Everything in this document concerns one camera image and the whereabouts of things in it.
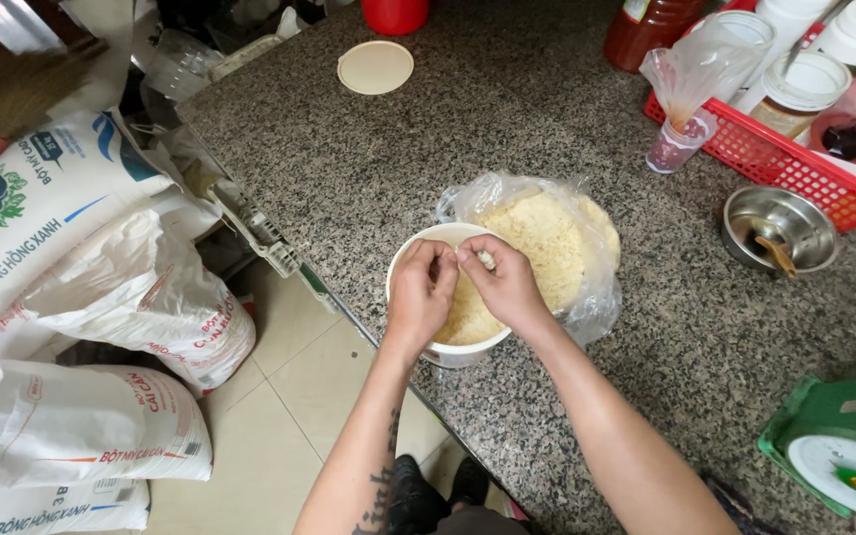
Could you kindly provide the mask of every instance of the red basket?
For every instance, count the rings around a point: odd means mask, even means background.
[[[757,3],[758,0],[733,0],[724,9],[751,11]],[[805,40],[813,40],[822,28],[812,28]],[[790,189],[814,202],[839,232],[856,227],[856,177],[714,98],[702,108],[713,113],[719,125],[703,151],[756,184]],[[660,124],[666,119],[654,92],[649,94],[644,112]]]

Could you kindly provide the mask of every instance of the beige tile floor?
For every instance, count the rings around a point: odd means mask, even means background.
[[[237,373],[201,401],[213,475],[207,482],[153,481],[146,535],[290,533],[372,361],[373,347],[298,276],[282,279],[256,261],[240,278],[233,283],[255,297],[259,337]],[[413,455],[444,495],[465,456],[410,391],[398,453]],[[489,505],[502,504],[492,492]]]

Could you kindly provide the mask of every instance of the stainless steel bowl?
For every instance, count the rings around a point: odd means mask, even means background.
[[[755,242],[759,235],[783,244],[798,274],[823,269],[838,255],[838,231],[831,220],[787,189],[741,188],[726,201],[723,219],[722,243],[736,260],[754,269],[781,271],[767,249]]]

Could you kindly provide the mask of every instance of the red bottle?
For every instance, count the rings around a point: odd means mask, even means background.
[[[428,0],[362,0],[365,22],[382,35],[404,35],[428,20]]]
[[[703,4],[705,0],[626,0],[612,19],[603,55],[613,67],[639,72],[646,53],[678,41],[698,20]]]

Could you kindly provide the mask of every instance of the green scale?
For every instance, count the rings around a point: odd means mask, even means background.
[[[775,412],[758,446],[835,512],[856,512],[856,379],[807,376]]]

